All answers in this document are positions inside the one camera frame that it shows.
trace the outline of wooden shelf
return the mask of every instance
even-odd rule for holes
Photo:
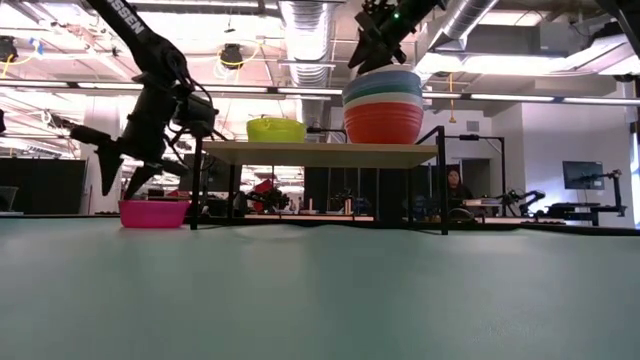
[[[205,142],[204,149],[234,165],[282,165],[409,169],[437,154],[433,145],[383,144],[274,144],[249,142]]]

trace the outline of tabletop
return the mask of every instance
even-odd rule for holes
[[[640,242],[0,219],[1,359],[638,359]]]

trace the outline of person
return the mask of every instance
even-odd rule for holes
[[[447,184],[449,187],[449,199],[467,200],[473,199],[473,194],[468,187],[464,186],[460,181],[460,173],[457,170],[449,170],[447,175]]]

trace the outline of orange bowl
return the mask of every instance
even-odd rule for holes
[[[422,127],[421,107],[375,103],[345,111],[345,130],[353,143],[413,144]]]

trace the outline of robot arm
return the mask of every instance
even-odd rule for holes
[[[194,85],[184,55],[171,42],[154,33],[125,0],[88,0],[89,4],[127,44],[142,74],[133,80],[144,85],[122,136],[113,141],[108,134],[86,126],[71,131],[71,137],[98,147],[102,193],[109,193],[122,154],[144,161],[136,169],[125,193],[130,199],[151,177],[167,171],[184,175],[188,168],[164,160],[165,127],[172,119],[182,133],[194,137],[211,135],[217,110],[193,95]]]
[[[640,55],[640,2],[630,0],[596,0],[603,10],[615,17],[627,35],[629,43]],[[403,64],[406,56],[400,42],[436,6],[445,9],[446,0],[398,0],[389,5],[387,0],[364,0],[362,12],[356,15],[360,25],[360,41],[349,61],[349,68],[360,64],[358,74],[391,64],[391,58]]]

